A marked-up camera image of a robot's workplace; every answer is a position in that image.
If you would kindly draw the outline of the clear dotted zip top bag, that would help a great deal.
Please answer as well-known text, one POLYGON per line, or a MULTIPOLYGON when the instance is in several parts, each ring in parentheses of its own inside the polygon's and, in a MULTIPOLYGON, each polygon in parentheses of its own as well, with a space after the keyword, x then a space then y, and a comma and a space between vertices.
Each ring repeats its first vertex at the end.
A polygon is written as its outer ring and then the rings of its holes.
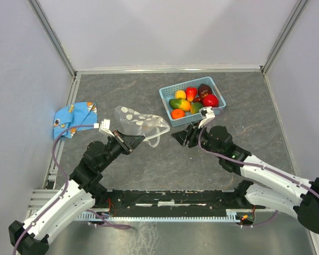
POLYGON ((161 135, 170 131, 170 125, 163 117, 154 114, 142 114, 125 106, 115 108, 115 117, 120 122, 123 133, 144 136, 143 142, 152 148, 158 146, 161 135))

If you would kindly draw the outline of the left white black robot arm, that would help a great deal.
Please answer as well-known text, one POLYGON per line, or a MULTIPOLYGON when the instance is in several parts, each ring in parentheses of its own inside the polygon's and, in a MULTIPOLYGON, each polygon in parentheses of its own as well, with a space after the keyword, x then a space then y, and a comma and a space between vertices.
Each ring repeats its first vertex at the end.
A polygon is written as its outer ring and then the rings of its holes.
POLYGON ((107 143, 91 142, 56 195, 31 217, 9 226, 13 253, 46 254, 49 245, 82 212, 106 204, 107 189, 100 184, 102 171, 119 155, 131 154, 144 138, 115 130, 107 143))

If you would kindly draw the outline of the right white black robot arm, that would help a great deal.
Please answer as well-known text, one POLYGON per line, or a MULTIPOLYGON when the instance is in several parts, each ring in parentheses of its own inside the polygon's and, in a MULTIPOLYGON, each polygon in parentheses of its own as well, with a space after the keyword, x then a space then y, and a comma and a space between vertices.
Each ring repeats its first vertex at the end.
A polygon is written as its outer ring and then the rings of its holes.
POLYGON ((214 126, 207 131, 195 123, 171 136, 182 146, 199 146, 217 157, 227 172, 255 181, 248 189, 234 193, 233 201, 238 207, 253 204, 275 209, 319 234, 319 177, 311 181, 267 164, 236 145, 224 126, 214 126))

